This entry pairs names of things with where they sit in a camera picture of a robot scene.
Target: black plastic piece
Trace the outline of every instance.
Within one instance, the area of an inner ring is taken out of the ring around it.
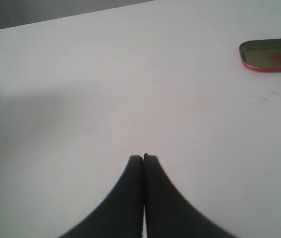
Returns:
[[[61,238],[141,238],[143,160],[131,156],[115,187],[80,224]]]
[[[145,154],[148,238],[233,238],[212,223],[177,191],[156,156]]]

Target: white table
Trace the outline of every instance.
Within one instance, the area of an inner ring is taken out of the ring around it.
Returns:
[[[0,30],[0,237],[61,235],[148,152],[218,225],[280,238],[281,73],[238,53],[267,38],[281,38],[279,0],[157,0]]]

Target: metal tin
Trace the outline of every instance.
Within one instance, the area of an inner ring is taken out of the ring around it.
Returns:
[[[247,41],[239,46],[244,66],[260,72],[281,72],[281,39]]]

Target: gray wall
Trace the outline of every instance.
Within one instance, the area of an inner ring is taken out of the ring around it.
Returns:
[[[131,5],[150,0],[0,0],[0,28]]]

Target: black object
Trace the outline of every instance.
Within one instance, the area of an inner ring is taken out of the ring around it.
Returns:
[[[233,238],[185,200],[156,156],[145,154],[144,180],[148,238]]]
[[[131,156],[106,199],[61,238],[141,238],[143,228],[143,160]]]

